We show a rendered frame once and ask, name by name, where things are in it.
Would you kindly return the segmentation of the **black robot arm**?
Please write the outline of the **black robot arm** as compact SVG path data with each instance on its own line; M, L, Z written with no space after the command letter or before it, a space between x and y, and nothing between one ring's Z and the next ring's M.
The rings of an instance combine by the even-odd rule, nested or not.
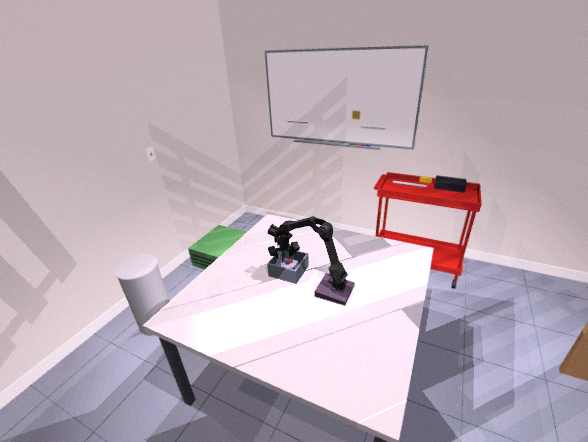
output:
M318 227L316 224L321 225ZM312 229L319 234L320 238L324 241L326 250L330 259L331 265L328 270L333 278L332 290L344 293L346 287L346 278L348 273L346 272L343 264L339 261L336 248L333 241L333 226L331 223L311 216L309 218L292 221L287 220L282 223L279 227L271 224L268 229L268 234L274 236L274 242L279 246L279 239L281 243L288 243L289 239L293 236L290 231L297 228L310 226ZM280 237L279 237L280 236Z

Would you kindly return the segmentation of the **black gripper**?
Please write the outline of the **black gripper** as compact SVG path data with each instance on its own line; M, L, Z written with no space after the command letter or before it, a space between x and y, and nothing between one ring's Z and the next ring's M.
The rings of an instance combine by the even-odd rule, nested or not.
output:
M290 249L290 250L289 250ZM300 250L300 246L297 241L288 243L281 243L279 239L279 248L275 248L275 246L268 247L268 251L270 256L275 256L278 260L278 253L279 251L289 250L289 257L295 253L296 251Z

